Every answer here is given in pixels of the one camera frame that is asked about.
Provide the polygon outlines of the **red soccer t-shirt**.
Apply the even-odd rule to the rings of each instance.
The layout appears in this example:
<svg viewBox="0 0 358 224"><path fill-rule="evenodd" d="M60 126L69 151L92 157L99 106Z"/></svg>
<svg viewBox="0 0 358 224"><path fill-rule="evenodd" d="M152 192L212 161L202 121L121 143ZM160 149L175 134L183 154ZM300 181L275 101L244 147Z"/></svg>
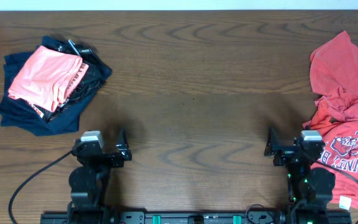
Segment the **red soccer t-shirt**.
<svg viewBox="0 0 358 224"><path fill-rule="evenodd" d="M310 55L310 82L317 107L304 126L317 130L325 146L314 167L335 174L334 203L358 209L358 46L343 31Z"/></svg>

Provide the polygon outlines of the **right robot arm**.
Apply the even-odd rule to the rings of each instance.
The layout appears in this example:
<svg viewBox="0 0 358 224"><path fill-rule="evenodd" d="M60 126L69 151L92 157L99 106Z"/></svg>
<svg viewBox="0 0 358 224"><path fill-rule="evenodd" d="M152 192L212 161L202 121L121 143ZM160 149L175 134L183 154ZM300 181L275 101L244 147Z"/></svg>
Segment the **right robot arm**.
<svg viewBox="0 0 358 224"><path fill-rule="evenodd" d="M273 156L274 166L288 171L289 204L275 212L274 223L328 223L327 204L333 198L335 175L324 168L312 168L323 152L323 138L317 131L303 130L291 146L280 143L275 130L268 129L264 155Z"/></svg>

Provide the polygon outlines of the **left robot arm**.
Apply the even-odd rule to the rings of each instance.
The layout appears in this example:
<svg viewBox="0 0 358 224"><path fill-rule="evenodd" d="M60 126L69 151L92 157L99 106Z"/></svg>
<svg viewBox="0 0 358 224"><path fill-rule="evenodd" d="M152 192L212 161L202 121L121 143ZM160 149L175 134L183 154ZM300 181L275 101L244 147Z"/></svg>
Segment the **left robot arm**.
<svg viewBox="0 0 358 224"><path fill-rule="evenodd" d="M126 130L118 134L116 148L111 153L103 151L104 140L100 131L87 131L71 150L81 167L69 176L71 202L67 207L68 224L119 223L119 215L104 204L111 169L121 168L132 159L127 143Z"/></svg>

